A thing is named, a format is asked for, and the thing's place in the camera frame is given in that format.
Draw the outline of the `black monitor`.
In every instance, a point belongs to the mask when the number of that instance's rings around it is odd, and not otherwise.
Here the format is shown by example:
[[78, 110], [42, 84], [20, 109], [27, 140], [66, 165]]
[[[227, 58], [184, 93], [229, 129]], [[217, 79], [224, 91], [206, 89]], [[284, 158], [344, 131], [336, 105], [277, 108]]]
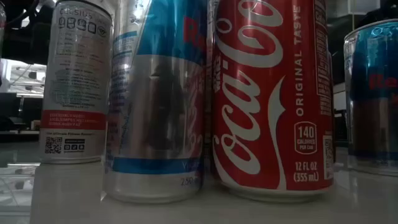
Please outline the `black monitor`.
[[18, 115], [16, 93], [0, 93], [0, 116], [16, 117]]

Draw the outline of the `white hanging panel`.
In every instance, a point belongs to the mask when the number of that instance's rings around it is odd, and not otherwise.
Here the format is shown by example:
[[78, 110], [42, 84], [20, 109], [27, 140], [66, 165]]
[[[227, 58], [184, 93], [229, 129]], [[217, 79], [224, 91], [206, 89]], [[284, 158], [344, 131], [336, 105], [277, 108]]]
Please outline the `white hanging panel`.
[[381, 0], [326, 0], [325, 2], [326, 14], [332, 18], [365, 15], [381, 6]]

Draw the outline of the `black equipment rack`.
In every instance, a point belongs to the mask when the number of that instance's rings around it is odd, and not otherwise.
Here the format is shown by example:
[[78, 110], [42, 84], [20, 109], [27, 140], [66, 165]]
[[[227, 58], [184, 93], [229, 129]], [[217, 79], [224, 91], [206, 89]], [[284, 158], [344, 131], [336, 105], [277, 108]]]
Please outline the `black equipment rack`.
[[347, 141], [346, 110], [335, 110], [335, 139]]

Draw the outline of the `large Red Bull can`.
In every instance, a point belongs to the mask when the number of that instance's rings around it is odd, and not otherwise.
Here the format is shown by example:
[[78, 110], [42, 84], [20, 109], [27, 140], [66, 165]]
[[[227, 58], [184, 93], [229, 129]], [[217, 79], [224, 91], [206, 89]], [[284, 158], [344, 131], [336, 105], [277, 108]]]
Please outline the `large Red Bull can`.
[[349, 165], [398, 177], [398, 19], [350, 32], [344, 59]]

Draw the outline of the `small Red Bull can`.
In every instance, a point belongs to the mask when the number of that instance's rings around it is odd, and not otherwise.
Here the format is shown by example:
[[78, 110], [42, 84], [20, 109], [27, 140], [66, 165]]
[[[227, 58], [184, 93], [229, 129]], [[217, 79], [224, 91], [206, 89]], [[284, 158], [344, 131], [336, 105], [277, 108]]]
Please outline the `small Red Bull can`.
[[203, 185], [206, 0], [119, 0], [103, 189], [167, 203]]

